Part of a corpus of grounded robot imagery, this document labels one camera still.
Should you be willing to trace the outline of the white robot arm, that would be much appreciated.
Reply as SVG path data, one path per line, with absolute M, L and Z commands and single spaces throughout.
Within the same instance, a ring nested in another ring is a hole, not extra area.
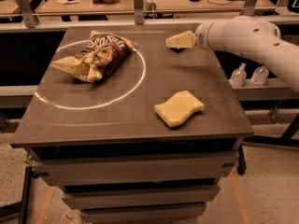
M 185 31 L 165 40 L 170 49 L 225 51 L 262 64 L 294 91 L 299 91 L 299 47 L 275 35 L 275 25 L 249 16 L 206 21 L 195 32 Z

